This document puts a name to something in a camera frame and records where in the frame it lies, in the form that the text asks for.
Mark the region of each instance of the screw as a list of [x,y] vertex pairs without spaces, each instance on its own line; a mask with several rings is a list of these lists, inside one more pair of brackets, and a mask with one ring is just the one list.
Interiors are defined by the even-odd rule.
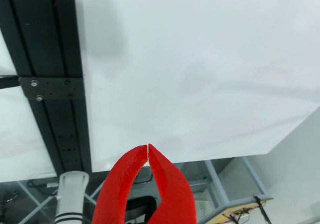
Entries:
[[35,98],[37,101],[42,101],[44,97],[42,95],[37,95]]
[[32,81],[31,81],[31,86],[32,86],[32,87],[37,87],[38,84],[39,84],[38,80],[32,80]]

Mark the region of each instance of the white table surface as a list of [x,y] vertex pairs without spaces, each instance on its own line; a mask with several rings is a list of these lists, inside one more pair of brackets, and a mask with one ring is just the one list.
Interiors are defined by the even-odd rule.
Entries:
[[[172,162],[265,154],[320,104],[319,0],[76,2],[95,172],[147,143]],[[0,99],[0,181],[54,175],[20,88]]]

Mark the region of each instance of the black cable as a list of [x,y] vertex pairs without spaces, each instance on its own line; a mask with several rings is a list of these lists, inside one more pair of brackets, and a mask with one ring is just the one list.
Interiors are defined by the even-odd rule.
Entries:
[[257,196],[254,196],[254,198],[255,198],[256,203],[257,203],[258,206],[259,206],[260,212],[261,212],[261,214],[262,214],[265,222],[268,223],[268,224],[271,224],[271,221],[270,221],[267,213],[265,212],[264,207],[263,207],[262,204],[261,204],[260,198],[258,198]]
[[27,181],[26,185],[29,188],[35,188],[38,192],[40,192],[41,194],[46,195],[46,196],[54,197],[54,196],[57,195],[56,193],[47,193],[47,192],[41,190],[41,188],[46,188],[47,187],[46,184],[36,184],[33,180],[29,180],[29,181]]
[[236,220],[233,216],[230,215],[230,217],[227,217],[225,214],[223,214],[223,216],[225,216],[226,218],[228,218],[231,222],[233,222],[233,223],[235,223],[235,224],[239,224],[239,223],[237,222],[237,220]]
[[240,220],[241,216],[242,216],[242,213],[240,213],[240,215],[239,215],[239,218],[237,220],[238,223],[239,223],[239,220]]

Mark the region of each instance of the black plastic part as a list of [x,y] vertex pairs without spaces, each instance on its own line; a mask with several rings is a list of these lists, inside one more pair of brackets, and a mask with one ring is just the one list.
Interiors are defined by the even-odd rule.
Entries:
[[20,86],[17,76],[0,78],[0,89]]
[[82,78],[36,78],[22,77],[19,83],[27,99],[36,100],[41,95],[44,100],[84,99]]
[[0,28],[58,175],[92,171],[74,1],[0,0]]

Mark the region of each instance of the cable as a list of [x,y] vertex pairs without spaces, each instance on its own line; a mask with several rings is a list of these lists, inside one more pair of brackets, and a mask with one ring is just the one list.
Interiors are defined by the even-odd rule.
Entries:
[[245,224],[247,221],[249,221],[249,219],[250,219],[250,213],[249,213],[248,219],[245,222],[243,222],[242,224]]
[[17,196],[18,196],[18,194],[14,195],[13,198],[10,198],[10,199],[4,200],[4,201],[0,201],[0,203],[9,203],[9,202],[12,202],[12,200],[15,199]]
[[35,184],[35,182],[33,180],[29,180],[29,181],[27,181],[26,185],[29,188],[35,188],[38,192],[40,192],[41,194],[46,195],[46,196],[54,197],[57,195],[55,192],[54,193],[47,193],[47,192],[40,189],[40,188],[46,188],[47,187],[46,184]]

